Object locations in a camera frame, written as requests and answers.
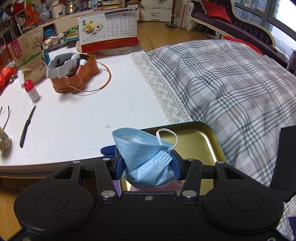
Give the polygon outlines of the white red-capped bottle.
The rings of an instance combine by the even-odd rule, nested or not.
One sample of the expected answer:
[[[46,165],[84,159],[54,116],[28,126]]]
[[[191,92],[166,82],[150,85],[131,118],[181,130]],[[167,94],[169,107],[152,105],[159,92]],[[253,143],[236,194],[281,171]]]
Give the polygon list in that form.
[[[35,87],[32,80],[27,79],[23,83],[23,87],[24,87],[25,91],[27,92],[27,94],[29,95],[32,102],[37,102],[40,99],[40,95],[37,92],[36,87]]]

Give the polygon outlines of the black triangular box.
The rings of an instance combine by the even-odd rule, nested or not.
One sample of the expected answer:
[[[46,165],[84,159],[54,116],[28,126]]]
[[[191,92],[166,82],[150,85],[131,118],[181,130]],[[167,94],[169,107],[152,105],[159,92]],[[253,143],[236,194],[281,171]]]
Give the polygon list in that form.
[[[288,203],[295,196],[295,126],[280,129],[277,158],[269,188]]]

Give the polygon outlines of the purple chaise sofa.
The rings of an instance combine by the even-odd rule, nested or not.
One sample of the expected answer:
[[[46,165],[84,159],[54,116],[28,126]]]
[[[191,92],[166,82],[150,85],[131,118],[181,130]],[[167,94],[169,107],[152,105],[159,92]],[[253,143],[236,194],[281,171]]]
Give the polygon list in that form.
[[[230,21],[210,17],[209,12],[202,7],[201,1],[190,1],[189,29],[193,28],[194,22],[205,25],[220,35],[248,42],[257,47],[263,54],[273,58],[284,68],[288,66],[287,60],[281,57],[279,51],[275,48],[275,40],[272,34],[264,27],[238,17],[235,13],[234,1],[209,1],[209,3],[215,4],[214,9],[224,10]]]

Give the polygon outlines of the red cushion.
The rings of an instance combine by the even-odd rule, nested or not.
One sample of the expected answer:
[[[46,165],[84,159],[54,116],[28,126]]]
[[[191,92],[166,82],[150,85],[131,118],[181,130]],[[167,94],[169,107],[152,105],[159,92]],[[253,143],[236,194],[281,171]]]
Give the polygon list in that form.
[[[222,20],[230,24],[232,23],[224,6],[205,0],[201,1],[201,6],[205,10],[205,15],[207,15],[209,18]]]

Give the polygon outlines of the red desk calendar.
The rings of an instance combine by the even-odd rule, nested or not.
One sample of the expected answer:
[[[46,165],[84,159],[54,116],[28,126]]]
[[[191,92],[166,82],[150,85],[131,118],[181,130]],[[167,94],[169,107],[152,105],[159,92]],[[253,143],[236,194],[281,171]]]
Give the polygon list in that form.
[[[83,53],[137,45],[137,8],[108,9],[78,18]]]

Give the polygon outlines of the duck toy with blue hood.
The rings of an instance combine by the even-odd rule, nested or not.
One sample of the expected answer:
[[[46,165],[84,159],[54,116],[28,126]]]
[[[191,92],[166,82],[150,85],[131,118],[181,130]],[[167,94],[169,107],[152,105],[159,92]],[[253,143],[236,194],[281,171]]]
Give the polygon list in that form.
[[[104,157],[114,159],[117,155],[117,147],[116,145],[106,146],[101,148],[100,152]]]

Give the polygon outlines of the black knife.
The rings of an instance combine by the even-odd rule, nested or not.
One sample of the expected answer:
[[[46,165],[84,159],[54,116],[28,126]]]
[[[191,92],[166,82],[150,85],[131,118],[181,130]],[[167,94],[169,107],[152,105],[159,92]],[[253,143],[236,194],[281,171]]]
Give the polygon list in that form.
[[[24,145],[24,142],[25,142],[25,138],[26,138],[26,134],[27,134],[27,130],[28,130],[28,127],[31,123],[31,120],[32,120],[32,117],[33,117],[33,114],[36,110],[36,105],[33,107],[33,109],[31,110],[30,112],[30,115],[28,117],[28,119],[26,120],[26,123],[25,123],[25,126],[23,127],[23,131],[22,131],[22,134],[21,134],[21,138],[20,138],[20,147],[23,148],[23,145]]]

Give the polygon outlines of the brown paper bag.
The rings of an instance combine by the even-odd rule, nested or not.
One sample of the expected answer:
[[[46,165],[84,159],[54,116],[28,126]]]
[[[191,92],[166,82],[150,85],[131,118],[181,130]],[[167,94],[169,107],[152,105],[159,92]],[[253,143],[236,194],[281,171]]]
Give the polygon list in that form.
[[[47,63],[43,50],[43,28],[30,30],[8,44],[12,59],[24,80],[34,84],[46,77]]]

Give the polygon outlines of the gold metal tray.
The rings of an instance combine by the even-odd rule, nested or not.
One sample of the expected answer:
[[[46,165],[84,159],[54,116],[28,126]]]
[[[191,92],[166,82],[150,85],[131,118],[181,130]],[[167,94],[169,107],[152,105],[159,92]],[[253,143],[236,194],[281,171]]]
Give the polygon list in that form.
[[[217,161],[226,162],[224,152],[214,131],[205,123],[192,121],[142,130],[152,135],[156,135],[156,131],[160,128],[167,128],[176,133],[178,136],[178,145],[175,150],[183,159],[197,159],[204,165],[212,166],[214,166]],[[161,132],[160,136],[163,140],[171,143],[176,139],[171,133]],[[120,191],[129,191],[131,188],[130,183],[128,183],[123,177],[118,183]],[[205,195],[214,187],[213,185],[213,179],[203,179],[201,181],[200,194]]]

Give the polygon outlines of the grey plaid tablecloth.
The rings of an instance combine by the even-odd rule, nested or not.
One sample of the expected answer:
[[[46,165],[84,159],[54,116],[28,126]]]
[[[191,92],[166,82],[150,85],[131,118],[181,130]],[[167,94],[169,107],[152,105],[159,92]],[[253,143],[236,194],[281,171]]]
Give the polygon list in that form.
[[[226,161],[271,184],[280,130],[295,125],[295,76],[248,45],[194,40],[132,54],[170,124],[206,123]]]

